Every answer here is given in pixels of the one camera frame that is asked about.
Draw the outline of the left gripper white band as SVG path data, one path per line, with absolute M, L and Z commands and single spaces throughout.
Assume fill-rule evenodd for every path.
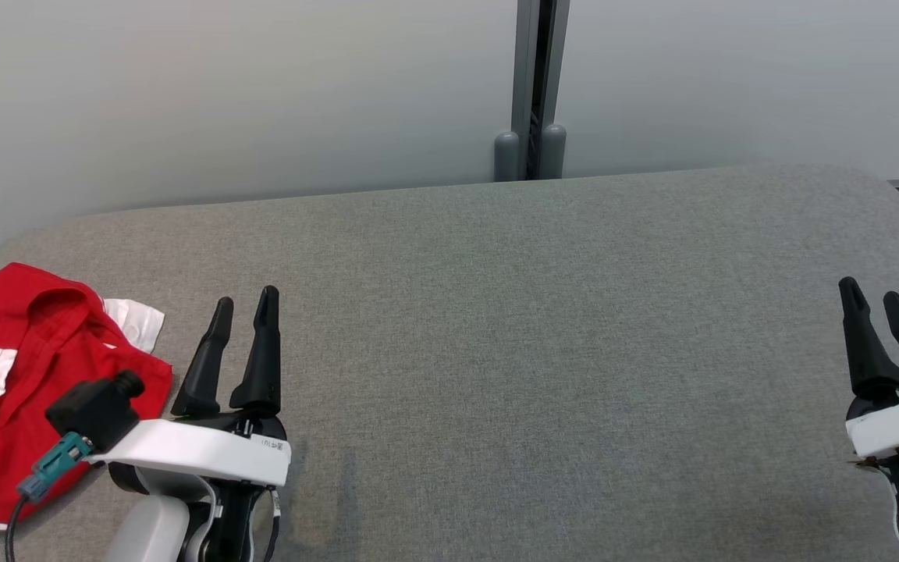
M 218 384 L 231 335 L 234 301 L 218 299 L 207 331 L 190 360 L 172 402 L 177 418 L 220 413 Z M 243 379 L 229 398 L 240 411 L 276 416 L 281 410 L 279 291 L 261 289 L 253 320 L 254 340 Z M 104 464 L 121 489 L 140 494 L 125 516 L 103 562 L 270 561 L 254 539 L 254 509 L 272 501 L 272 536 L 279 533 L 279 490 L 288 479 L 292 448 L 277 419 L 236 421 L 221 428 L 183 421 L 140 422 L 107 453 Z

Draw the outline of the grey partition post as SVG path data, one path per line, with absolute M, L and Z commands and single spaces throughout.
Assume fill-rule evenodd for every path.
M 517 0 L 510 130 L 493 143 L 496 182 L 563 175 L 567 129 L 556 123 L 570 0 Z

